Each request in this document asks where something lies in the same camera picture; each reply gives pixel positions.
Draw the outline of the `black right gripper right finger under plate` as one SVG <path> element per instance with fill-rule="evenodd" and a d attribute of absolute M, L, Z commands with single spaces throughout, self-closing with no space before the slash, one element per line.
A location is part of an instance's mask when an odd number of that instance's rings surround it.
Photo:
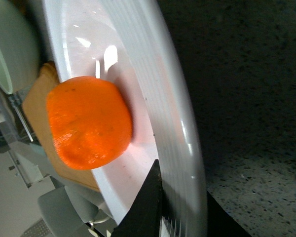
<path fill-rule="evenodd" d="M 208 237 L 251 237 L 207 191 Z"/>

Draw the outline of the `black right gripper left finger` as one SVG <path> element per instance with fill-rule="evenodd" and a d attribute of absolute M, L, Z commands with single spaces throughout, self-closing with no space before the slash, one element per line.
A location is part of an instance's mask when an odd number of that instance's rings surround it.
<path fill-rule="evenodd" d="M 163 188 L 159 160 L 155 160 L 131 208 L 114 229 L 114 237 L 158 237 Z"/>

